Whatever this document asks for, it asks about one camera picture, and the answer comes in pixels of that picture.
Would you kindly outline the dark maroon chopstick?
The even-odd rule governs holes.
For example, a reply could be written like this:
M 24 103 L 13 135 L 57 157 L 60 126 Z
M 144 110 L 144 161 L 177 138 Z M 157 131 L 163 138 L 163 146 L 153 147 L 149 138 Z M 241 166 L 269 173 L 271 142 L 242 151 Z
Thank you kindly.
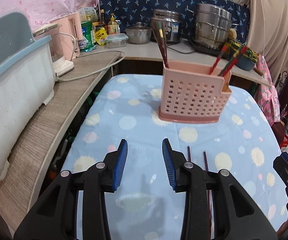
M 191 156 L 191 148 L 190 146 L 187 146 L 187 155 L 188 155 L 188 161 L 192 161 L 192 156 Z

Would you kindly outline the brown chopstick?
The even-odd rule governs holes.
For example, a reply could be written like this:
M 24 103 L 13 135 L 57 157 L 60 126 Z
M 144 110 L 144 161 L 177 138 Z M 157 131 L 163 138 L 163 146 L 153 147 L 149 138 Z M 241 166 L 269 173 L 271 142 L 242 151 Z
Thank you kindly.
M 166 55 L 165 55 L 165 51 L 164 51 L 164 48 L 163 48 L 162 40 L 161 40 L 161 46 L 162 46 L 162 51 L 163 51 L 163 54 L 164 54 L 164 64 L 165 64 L 165 67 L 169 68 L 169 65 L 168 65 L 168 57 L 166 57 Z

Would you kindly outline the blue patterned tablecloth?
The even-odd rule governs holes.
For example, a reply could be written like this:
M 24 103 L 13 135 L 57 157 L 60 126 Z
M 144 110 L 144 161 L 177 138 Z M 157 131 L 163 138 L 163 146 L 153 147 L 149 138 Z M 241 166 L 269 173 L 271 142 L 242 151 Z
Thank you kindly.
M 77 133 L 63 168 L 87 170 L 128 142 L 120 187 L 105 203 L 112 239 L 179 239 L 185 195 L 169 185 L 162 156 L 167 138 L 176 151 L 209 170 L 229 170 L 278 229 L 288 218 L 285 185 L 273 168 L 281 151 L 256 101 L 245 90 L 232 94 L 214 124 L 181 124 L 160 120 L 162 77 L 118 75 L 102 88 Z

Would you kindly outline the pink perforated utensil holder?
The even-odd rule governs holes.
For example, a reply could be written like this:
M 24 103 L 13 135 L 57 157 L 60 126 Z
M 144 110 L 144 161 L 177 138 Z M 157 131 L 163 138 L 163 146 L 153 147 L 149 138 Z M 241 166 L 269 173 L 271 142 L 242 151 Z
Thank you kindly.
M 193 62 L 171 61 L 164 66 L 159 118 L 187 124 L 218 122 L 232 94 L 231 72 Z

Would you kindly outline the wooden counter shelf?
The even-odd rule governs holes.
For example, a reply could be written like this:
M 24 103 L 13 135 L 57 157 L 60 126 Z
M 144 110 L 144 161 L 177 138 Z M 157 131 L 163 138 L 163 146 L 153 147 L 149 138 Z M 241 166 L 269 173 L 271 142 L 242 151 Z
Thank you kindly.
M 155 43 L 129 44 L 125 52 L 127 56 L 135 55 L 135 62 L 126 74 L 154 75 L 149 67 L 161 68 L 162 59 Z M 96 85 L 100 82 L 105 85 L 115 76 L 102 72 L 77 81 L 71 81 L 70 77 L 90 72 L 112 58 L 112 53 L 78 58 L 65 81 L 55 85 L 52 100 L 38 109 L 17 140 L 6 177 L 0 181 L 0 215 L 11 230 L 17 229 L 37 200 L 56 150 L 87 97 Z

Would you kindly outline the blue bowl with items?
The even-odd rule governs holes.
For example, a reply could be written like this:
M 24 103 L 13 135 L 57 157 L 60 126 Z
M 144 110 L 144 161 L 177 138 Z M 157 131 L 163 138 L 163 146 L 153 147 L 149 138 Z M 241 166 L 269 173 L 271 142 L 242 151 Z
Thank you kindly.
M 232 57 L 235 52 L 237 52 L 243 45 L 237 41 L 230 41 L 230 50 L 229 55 Z M 247 48 L 243 55 L 240 57 L 239 61 L 237 62 L 236 66 L 245 71 L 251 71 L 256 63 L 258 62 L 258 55 Z

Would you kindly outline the green white milk can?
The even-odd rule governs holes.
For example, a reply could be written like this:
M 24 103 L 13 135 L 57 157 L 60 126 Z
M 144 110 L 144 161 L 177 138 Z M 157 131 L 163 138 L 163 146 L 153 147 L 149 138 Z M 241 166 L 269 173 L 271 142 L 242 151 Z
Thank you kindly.
M 81 23 L 82 38 L 78 41 L 80 52 L 90 52 L 94 48 L 93 25 L 91 21 Z

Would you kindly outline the clear food container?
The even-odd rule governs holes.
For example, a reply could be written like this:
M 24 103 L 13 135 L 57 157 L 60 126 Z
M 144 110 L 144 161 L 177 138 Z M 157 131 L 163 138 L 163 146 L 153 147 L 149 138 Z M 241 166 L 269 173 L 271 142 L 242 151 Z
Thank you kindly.
M 110 34 L 105 37 L 105 42 L 109 49 L 125 47 L 127 41 L 128 36 L 124 33 Z

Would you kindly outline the small steel lidded pot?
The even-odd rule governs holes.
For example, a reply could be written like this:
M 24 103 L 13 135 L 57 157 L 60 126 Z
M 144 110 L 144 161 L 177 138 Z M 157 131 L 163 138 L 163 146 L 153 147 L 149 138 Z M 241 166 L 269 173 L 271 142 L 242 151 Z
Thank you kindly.
M 131 44 L 147 44 L 151 40 L 152 28 L 137 22 L 136 25 L 126 28 L 126 35 Z

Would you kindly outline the white blue dish rack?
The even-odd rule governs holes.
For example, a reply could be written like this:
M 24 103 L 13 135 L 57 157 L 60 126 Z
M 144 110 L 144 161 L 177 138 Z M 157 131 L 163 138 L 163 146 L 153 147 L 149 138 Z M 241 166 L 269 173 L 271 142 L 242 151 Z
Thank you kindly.
M 0 18 L 0 180 L 21 132 L 54 96 L 55 71 L 51 36 L 33 38 L 26 16 L 12 12 Z

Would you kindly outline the yellow oil bottle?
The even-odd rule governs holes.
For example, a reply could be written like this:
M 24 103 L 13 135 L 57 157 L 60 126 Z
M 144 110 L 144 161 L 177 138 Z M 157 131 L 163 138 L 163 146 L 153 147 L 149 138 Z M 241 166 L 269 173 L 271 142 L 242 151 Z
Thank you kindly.
M 108 22 L 108 34 L 113 35 L 113 34 L 118 34 L 118 33 L 119 33 L 119 24 L 115 20 L 114 13 L 112 13 L 110 17 L 110 21 Z

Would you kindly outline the steel rice cooker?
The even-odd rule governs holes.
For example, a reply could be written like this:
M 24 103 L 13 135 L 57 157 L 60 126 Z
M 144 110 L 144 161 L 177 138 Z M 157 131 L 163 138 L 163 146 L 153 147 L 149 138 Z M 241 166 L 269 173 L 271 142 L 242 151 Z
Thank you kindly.
M 180 13 L 154 9 L 151 16 L 151 28 L 153 28 L 154 22 L 164 23 L 167 44 L 177 44 L 181 41 L 182 16 Z

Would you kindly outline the large steel steamer pot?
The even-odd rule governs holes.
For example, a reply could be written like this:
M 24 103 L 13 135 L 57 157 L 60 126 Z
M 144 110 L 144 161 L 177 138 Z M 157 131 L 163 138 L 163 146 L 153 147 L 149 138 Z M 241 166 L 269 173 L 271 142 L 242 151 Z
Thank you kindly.
M 227 41 L 234 23 L 227 10 L 208 3 L 199 3 L 194 10 L 185 8 L 193 15 L 192 27 L 187 36 L 196 44 L 209 49 L 219 49 Z

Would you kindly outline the beige hanging curtain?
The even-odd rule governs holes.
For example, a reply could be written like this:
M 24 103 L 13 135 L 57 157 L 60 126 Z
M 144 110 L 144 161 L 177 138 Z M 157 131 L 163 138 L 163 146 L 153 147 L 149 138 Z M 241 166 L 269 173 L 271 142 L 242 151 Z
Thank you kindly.
M 273 82 L 288 70 L 288 0 L 231 0 L 250 9 L 247 46 L 264 56 Z

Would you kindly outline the navy patterned cloth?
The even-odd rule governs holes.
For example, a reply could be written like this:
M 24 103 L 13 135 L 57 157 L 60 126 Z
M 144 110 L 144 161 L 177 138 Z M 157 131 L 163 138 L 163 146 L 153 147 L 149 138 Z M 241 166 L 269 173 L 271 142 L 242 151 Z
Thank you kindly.
M 137 22 L 149 25 L 155 9 L 178 12 L 182 19 L 180 33 L 190 37 L 193 34 L 193 14 L 189 11 L 193 11 L 199 3 L 216 5 L 230 12 L 237 41 L 246 42 L 250 10 L 230 0 L 100 0 L 100 8 L 104 10 L 106 20 L 109 20 L 112 14 L 115 15 L 120 21 L 121 31 L 134 26 Z

